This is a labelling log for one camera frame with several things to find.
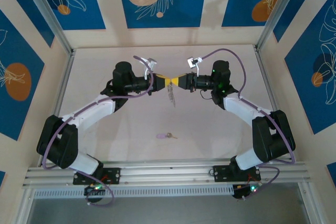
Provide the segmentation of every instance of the purple key tag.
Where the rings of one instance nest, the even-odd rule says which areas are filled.
[[[158,139],[167,138],[167,134],[158,134],[158,135],[156,135],[156,138],[158,138]]]

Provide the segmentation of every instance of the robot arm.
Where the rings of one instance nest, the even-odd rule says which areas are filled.
[[[271,112],[239,97],[238,91],[230,84],[229,62],[222,60],[214,62],[210,76],[199,75],[197,65],[200,62],[202,61],[199,59],[188,59],[191,68],[197,67],[197,73],[187,73],[174,78],[173,83],[190,92],[196,89],[211,90],[212,100],[216,105],[235,114],[252,127],[253,148],[231,159],[230,168],[233,173],[248,170],[288,153],[279,132],[275,132],[275,127],[265,114],[269,115],[279,126],[290,148],[295,149],[295,142],[285,113],[280,110]]]
[[[151,69],[156,64],[152,59],[146,62]],[[60,118],[52,115],[46,120],[37,145],[37,152],[44,155],[52,136],[64,122],[70,120],[55,138],[47,158],[62,169],[69,167],[100,178],[103,164],[79,151],[78,141],[83,139],[87,128],[119,110],[127,102],[128,99],[125,96],[128,93],[147,90],[151,83],[150,79],[147,72],[143,77],[136,77],[130,63],[119,62],[113,71],[113,79],[108,81],[106,88],[91,103]],[[152,92],[164,87],[165,79],[158,74],[153,74],[153,86],[148,94],[151,95]]]

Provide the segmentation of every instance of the red wire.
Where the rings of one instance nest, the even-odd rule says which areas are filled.
[[[256,182],[259,182],[260,180],[257,180],[257,179],[255,179],[255,178],[253,178],[251,175],[250,175],[250,177],[251,177],[251,179],[253,179],[254,181],[256,181]]]
[[[250,183],[250,180],[251,180],[251,175],[248,175],[248,181],[247,181],[246,185],[248,185],[248,183]]]
[[[102,177],[101,181],[103,182],[104,179],[109,178],[107,175],[105,175],[104,177]]]

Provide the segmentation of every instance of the key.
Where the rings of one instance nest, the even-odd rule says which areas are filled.
[[[173,136],[173,134],[172,134],[172,133],[167,133],[167,137],[168,137],[168,138],[171,138],[171,137],[172,137],[172,138],[175,138],[175,139],[177,139],[177,137]]]

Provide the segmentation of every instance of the floor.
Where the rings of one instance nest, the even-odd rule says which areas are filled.
[[[266,109],[270,100],[252,45],[232,45],[247,72],[242,95]],[[143,65],[132,58],[138,55],[158,63],[155,73],[169,78],[191,72],[186,59],[204,56],[222,46],[180,46],[139,48],[78,49],[69,77],[61,113],[71,113],[91,102],[105,88],[116,63],[128,61],[136,76]],[[227,60],[231,84],[239,89],[243,72],[236,58],[218,52],[200,64],[200,74],[211,74],[215,60]],[[237,116],[223,111],[212,100],[203,100],[199,91],[173,87],[176,107],[169,101],[167,89],[129,100],[119,111],[86,131],[80,150],[101,161],[145,161],[158,159],[230,158],[252,146],[251,128]],[[157,139],[171,132],[177,139]]]

